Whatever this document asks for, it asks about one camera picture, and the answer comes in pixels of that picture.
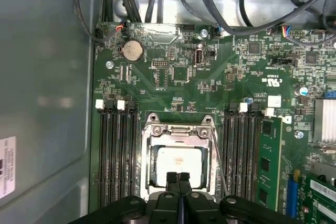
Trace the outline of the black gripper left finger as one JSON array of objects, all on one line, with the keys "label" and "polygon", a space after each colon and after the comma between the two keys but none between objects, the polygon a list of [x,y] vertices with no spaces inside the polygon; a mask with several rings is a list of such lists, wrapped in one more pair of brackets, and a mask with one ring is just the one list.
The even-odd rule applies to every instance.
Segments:
[{"label": "black gripper left finger", "polygon": [[126,196],[72,223],[178,223],[180,208],[178,175],[166,175],[166,190],[153,193],[148,201]]}]

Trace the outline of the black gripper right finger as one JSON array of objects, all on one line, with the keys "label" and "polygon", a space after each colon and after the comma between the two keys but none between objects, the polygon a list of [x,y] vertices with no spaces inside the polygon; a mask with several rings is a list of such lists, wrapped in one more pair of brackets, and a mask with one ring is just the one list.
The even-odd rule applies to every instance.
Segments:
[{"label": "black gripper right finger", "polygon": [[211,196],[191,189],[188,173],[179,173],[186,223],[296,223],[291,217],[238,196],[216,203]]}]

